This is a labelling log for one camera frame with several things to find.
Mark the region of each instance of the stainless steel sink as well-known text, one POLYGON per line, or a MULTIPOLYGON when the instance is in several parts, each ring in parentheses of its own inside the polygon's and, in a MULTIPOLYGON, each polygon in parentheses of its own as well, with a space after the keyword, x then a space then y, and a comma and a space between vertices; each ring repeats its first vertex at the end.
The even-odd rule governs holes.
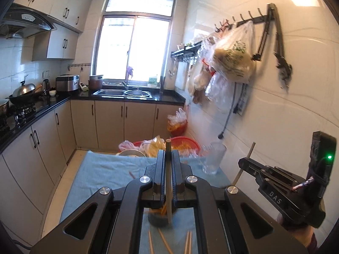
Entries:
POLYGON ((125 91, 123 90, 109 90, 109 89, 106 89, 106 90, 100 90, 100 91, 97 91, 95 93, 93 93, 94 95, 107 95, 107 96, 111 96, 111 97, 121 97, 125 94, 125 91))
POLYGON ((141 90, 110 90, 104 89, 93 93, 93 95, 100 95, 103 97, 135 97, 135 98, 152 98, 150 92, 144 92, 141 90))
POLYGON ((149 97, 150 92, 144 92, 141 90, 130 90, 130 91, 125 91, 126 95, 131 95, 133 97, 149 97))

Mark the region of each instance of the tiled floor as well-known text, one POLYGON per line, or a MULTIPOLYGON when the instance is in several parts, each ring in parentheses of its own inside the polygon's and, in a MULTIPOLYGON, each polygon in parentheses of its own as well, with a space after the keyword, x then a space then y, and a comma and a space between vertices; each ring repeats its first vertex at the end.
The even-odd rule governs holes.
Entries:
POLYGON ((59 224, 61 213, 68 196, 68 192, 71 189, 75 175, 77 174, 86 153, 87 151, 77 150, 70 160, 68 167, 66 168, 66 171, 62 176, 60 183, 54 193, 50 208, 46 216, 44 228, 42 231, 42 237, 52 231, 52 229, 59 224))

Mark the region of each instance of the window frame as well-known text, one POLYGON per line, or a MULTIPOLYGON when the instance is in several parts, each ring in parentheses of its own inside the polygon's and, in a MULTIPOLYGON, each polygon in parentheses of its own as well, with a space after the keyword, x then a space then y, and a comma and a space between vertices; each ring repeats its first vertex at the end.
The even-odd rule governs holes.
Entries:
MULTIPOLYGON (((157 19, 157 20, 163 20, 168 21, 168 31, 167 31, 167 39, 166 39, 166 46, 165 46, 165 52, 164 52, 164 58, 162 62, 162 68, 160 72, 160 76, 165 75, 165 67, 167 63, 167 57, 168 57, 168 49, 169 49, 169 43, 170 43, 170 35, 171 35, 171 29, 172 29, 172 21, 173 21, 173 14, 174 14, 174 8, 176 0, 173 0, 173 7, 172 7, 172 13, 171 16, 165 16, 160 14, 154 14, 154 13, 144 13, 144 12, 131 12, 131 11, 106 11, 107 5, 109 0, 106 0, 104 4, 104 11, 101 16, 101 24, 99 28, 99 33, 96 39, 96 45, 95 45, 95 52, 94 52, 94 58, 93 58, 93 74, 97 74, 97 58, 98 58, 98 51, 99 51, 99 44, 100 44, 100 38, 102 33, 102 27, 105 21, 105 18, 134 18, 134 25, 133 25, 133 31, 131 36, 131 41, 129 44, 129 48, 131 48, 132 39, 133 39, 133 32, 135 27, 135 22, 137 18, 151 18, 151 19, 157 19)), ((112 83, 112 84, 118 84, 125 81, 125 79, 104 79, 104 82, 106 83, 112 83)), ((136 81, 136 80, 130 80, 133 85, 137 86, 147 86, 148 81, 136 81)))

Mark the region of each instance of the window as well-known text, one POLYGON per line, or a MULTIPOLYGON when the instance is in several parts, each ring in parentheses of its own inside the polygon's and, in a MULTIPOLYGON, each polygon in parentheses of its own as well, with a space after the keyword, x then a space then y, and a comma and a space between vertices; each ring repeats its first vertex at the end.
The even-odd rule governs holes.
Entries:
POLYGON ((147 85, 164 70, 174 0, 109 0, 97 46, 95 73, 109 82, 147 85))

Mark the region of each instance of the person's hand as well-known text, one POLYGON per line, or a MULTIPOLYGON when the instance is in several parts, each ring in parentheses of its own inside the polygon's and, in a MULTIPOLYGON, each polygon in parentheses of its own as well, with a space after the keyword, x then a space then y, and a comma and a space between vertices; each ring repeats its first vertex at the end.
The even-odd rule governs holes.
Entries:
MULTIPOLYGON (((278 215, 277 222, 282 224, 284 221, 281 214, 278 215)), ((299 228, 295 230, 287 230, 293 237, 295 237, 299 242, 301 242, 305 247, 308 247, 311 244, 313 236, 313 227, 306 226, 304 228, 299 228)))

